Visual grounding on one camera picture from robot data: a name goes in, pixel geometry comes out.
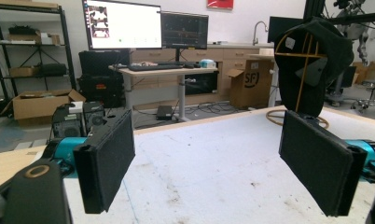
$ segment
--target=chair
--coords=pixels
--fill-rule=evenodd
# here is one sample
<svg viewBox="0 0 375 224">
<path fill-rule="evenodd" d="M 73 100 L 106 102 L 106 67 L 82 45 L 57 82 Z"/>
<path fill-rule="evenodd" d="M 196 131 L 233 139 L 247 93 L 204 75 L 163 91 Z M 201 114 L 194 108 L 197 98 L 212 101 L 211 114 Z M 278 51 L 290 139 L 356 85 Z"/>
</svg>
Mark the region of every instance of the chair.
<svg viewBox="0 0 375 224">
<path fill-rule="evenodd" d="M 356 104 L 360 105 L 361 108 L 359 109 L 359 111 L 361 113 L 363 113 L 363 111 L 369 106 L 375 106 L 375 79 L 364 80 L 362 82 L 362 85 L 367 87 L 368 90 L 371 90 L 370 98 L 356 100 L 351 105 L 351 109 L 356 109 Z"/>
</svg>

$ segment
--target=computer monitor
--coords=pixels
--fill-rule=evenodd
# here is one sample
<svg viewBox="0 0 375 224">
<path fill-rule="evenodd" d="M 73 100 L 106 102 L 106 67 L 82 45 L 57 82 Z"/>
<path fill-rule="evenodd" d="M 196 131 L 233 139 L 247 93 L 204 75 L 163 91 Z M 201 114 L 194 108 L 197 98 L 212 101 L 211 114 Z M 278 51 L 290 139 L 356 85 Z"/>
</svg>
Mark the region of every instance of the computer monitor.
<svg viewBox="0 0 375 224">
<path fill-rule="evenodd" d="M 89 50 L 161 49 L 160 6 L 82 0 Z"/>
<path fill-rule="evenodd" d="M 303 23 L 303 19 L 287 17 L 270 17 L 268 43 L 275 42 L 277 37 L 292 27 Z"/>
<path fill-rule="evenodd" d="M 207 49 L 208 15 L 161 12 L 161 45 L 165 49 Z"/>
</svg>

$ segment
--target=white table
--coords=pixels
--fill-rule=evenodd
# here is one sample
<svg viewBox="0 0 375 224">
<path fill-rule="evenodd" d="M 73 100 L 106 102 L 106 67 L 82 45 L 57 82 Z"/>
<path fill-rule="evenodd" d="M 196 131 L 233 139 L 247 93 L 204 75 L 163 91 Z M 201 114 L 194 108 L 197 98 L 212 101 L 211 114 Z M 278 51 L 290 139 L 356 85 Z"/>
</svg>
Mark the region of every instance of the white table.
<svg viewBox="0 0 375 224">
<path fill-rule="evenodd" d="M 127 109 L 132 109 L 134 105 L 179 99 L 178 120 L 186 121 L 188 119 L 185 117 L 185 75 L 213 73 L 216 70 L 217 68 L 181 68 L 134 72 L 128 68 L 123 68 L 118 69 L 118 72 L 123 75 L 124 79 Z M 141 90 L 135 90 L 133 88 L 132 79 L 134 77 L 145 78 L 165 76 L 178 76 L 178 85 Z"/>
<path fill-rule="evenodd" d="M 134 131 L 136 157 L 108 213 L 85 214 L 77 179 L 64 179 L 74 223 L 365 223 L 375 184 L 359 183 L 348 217 L 326 217 L 280 158 L 270 109 Z M 327 108 L 321 117 L 341 139 L 375 141 L 373 119 Z M 0 175 L 15 165 L 7 156 Z"/>
</svg>

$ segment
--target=cardboard box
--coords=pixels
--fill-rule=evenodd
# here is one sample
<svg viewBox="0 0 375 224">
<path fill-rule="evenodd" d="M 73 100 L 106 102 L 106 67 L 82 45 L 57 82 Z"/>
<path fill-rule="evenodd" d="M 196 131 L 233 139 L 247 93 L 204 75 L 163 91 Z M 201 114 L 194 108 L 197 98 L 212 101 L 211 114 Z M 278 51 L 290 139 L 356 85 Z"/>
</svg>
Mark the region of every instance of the cardboard box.
<svg viewBox="0 0 375 224">
<path fill-rule="evenodd" d="M 9 35 L 9 40 L 34 40 L 36 44 L 41 44 L 41 34 L 39 31 L 36 32 L 36 35 Z"/>
<path fill-rule="evenodd" d="M 363 66 L 362 63 L 353 63 L 353 66 L 356 66 L 356 73 L 359 74 L 356 84 L 361 84 L 366 79 L 375 79 L 375 62 L 370 63 L 368 67 Z"/>
<path fill-rule="evenodd" d="M 53 43 L 53 45 L 61 45 L 59 35 L 50 35 L 50 37 L 51 37 L 51 43 Z"/>
<path fill-rule="evenodd" d="M 247 60 L 245 70 L 230 69 L 230 104 L 240 109 L 264 108 L 269 104 L 273 63 L 270 60 Z"/>
<path fill-rule="evenodd" d="M 9 68 L 9 74 L 11 77 L 33 77 L 39 73 L 39 67 L 37 66 L 23 66 Z"/>
<path fill-rule="evenodd" d="M 9 102 L 1 114 L 13 107 L 14 119 L 21 126 L 50 124 L 51 117 L 60 105 L 86 101 L 75 90 L 25 91 Z"/>
</svg>

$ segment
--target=white box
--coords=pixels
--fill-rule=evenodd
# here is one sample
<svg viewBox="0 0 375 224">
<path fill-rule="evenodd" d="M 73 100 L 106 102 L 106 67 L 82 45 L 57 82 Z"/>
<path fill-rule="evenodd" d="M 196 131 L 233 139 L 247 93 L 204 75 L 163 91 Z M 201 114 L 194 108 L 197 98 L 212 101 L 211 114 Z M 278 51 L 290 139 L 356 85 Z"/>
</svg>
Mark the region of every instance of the white box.
<svg viewBox="0 0 375 224">
<path fill-rule="evenodd" d="M 53 44 L 53 40 L 51 39 L 51 37 L 41 37 L 41 41 L 42 41 L 42 44 L 43 45 L 52 45 Z"/>
<path fill-rule="evenodd" d="M 200 67 L 202 68 L 216 68 L 216 63 L 212 60 L 201 60 Z"/>
</svg>

